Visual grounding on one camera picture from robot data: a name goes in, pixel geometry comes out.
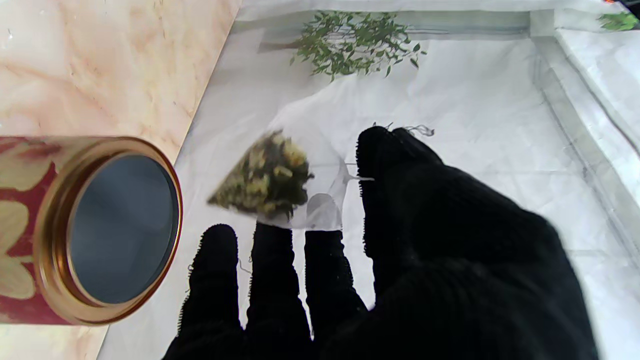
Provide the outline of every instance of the wrinkled white surface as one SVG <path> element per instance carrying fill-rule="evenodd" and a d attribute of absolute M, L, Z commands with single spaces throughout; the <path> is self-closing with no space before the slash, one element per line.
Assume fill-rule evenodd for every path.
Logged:
<path fill-rule="evenodd" d="M 640 306 L 630 291 L 640 276 L 583 180 L 582 163 L 532 83 L 536 51 L 530 40 L 422 41 L 429 54 L 418 71 L 401 63 L 387 79 L 373 74 L 330 83 L 328 78 L 309 77 L 307 64 L 290 67 L 291 50 L 259 53 L 263 35 L 260 29 L 228 38 L 176 162 L 185 214 L 174 264 L 147 304 L 111 326 L 100 359 L 159 359 L 164 354 L 188 289 L 188 265 L 209 226 L 231 225 L 239 238 L 242 265 L 250 267 L 253 220 L 207 206 L 205 200 L 291 104 L 304 106 L 304 121 L 316 123 L 348 163 L 355 161 L 359 132 L 373 122 L 435 129 L 435 136 L 421 139 L 445 162 L 558 227 L 583 284 L 602 357 L 633 359 L 640 352 Z M 342 217 L 345 253 L 355 288 L 371 306 L 373 278 L 362 247 L 363 215 L 357 183 L 351 182 Z M 294 266 L 304 299 L 303 246 L 303 232 L 295 231 Z M 239 269 L 243 323 L 248 280 Z"/>
<path fill-rule="evenodd" d="M 353 12 L 474 11 L 528 12 L 573 9 L 582 12 L 614 12 L 617 6 L 604 0 L 244 0 L 237 20 L 265 19 L 307 10 Z"/>
<path fill-rule="evenodd" d="M 640 145 L 640 30 L 590 33 L 560 29 L 558 36 L 609 115 Z"/>

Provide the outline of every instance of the loose tea leaves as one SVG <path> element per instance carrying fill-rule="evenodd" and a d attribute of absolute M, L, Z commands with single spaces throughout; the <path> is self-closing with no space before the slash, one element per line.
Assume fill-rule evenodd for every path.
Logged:
<path fill-rule="evenodd" d="M 308 201 L 304 185 L 314 175 L 307 155 L 275 131 L 256 141 L 207 201 L 225 209 L 275 218 L 293 216 Z"/>

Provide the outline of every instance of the finger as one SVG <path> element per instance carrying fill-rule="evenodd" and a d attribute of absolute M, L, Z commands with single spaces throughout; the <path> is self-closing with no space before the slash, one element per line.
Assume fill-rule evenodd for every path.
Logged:
<path fill-rule="evenodd" d="M 311 346 L 307 315 L 298 297 L 289 229 L 256 224 L 246 333 L 255 357 L 304 356 Z"/>
<path fill-rule="evenodd" d="M 225 224 L 204 232 L 189 275 L 189 295 L 182 306 L 179 335 L 189 328 L 224 323 L 239 328 L 237 238 Z"/>
<path fill-rule="evenodd" d="M 409 244 L 401 241 L 400 227 L 388 210 L 379 175 L 386 164 L 401 163 L 407 156 L 399 141 L 384 127 L 372 127 L 358 137 L 358 175 L 377 177 L 374 181 L 360 181 L 365 213 L 364 249 L 373 260 L 376 298 L 380 298 L 415 263 Z"/>
<path fill-rule="evenodd" d="M 322 345 L 341 324 L 367 308 L 353 288 L 342 231 L 307 231 L 305 241 L 307 305 L 315 342 Z"/>

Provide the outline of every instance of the green plant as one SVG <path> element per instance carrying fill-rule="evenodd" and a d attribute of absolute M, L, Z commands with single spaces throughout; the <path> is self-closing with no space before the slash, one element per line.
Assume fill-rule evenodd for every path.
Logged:
<path fill-rule="evenodd" d="M 368 74 L 409 59 L 417 68 L 420 44 L 411 43 L 407 26 L 396 23 L 389 13 L 317 12 L 306 23 L 302 36 L 296 41 L 298 52 L 291 59 L 311 61 L 312 75 Z"/>
<path fill-rule="evenodd" d="M 604 14 L 598 20 L 603 29 L 611 31 L 631 30 L 640 22 L 634 14 L 628 12 Z"/>

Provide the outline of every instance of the gold rim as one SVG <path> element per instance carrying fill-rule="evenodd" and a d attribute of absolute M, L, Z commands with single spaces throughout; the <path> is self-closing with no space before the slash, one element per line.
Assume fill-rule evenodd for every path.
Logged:
<path fill-rule="evenodd" d="M 91 296 L 80 284 L 70 261 L 68 232 L 79 199 L 96 173 L 115 159 L 142 155 L 160 164 L 175 187 L 177 232 L 170 255 L 158 278 L 137 297 L 107 304 Z M 137 138 L 97 139 L 92 146 L 64 164 L 40 206 L 33 235 L 36 281 L 48 305 L 70 323 L 102 325 L 118 321 L 142 306 L 157 290 L 175 256 L 182 229 L 182 194 L 169 160 L 150 143 Z"/>

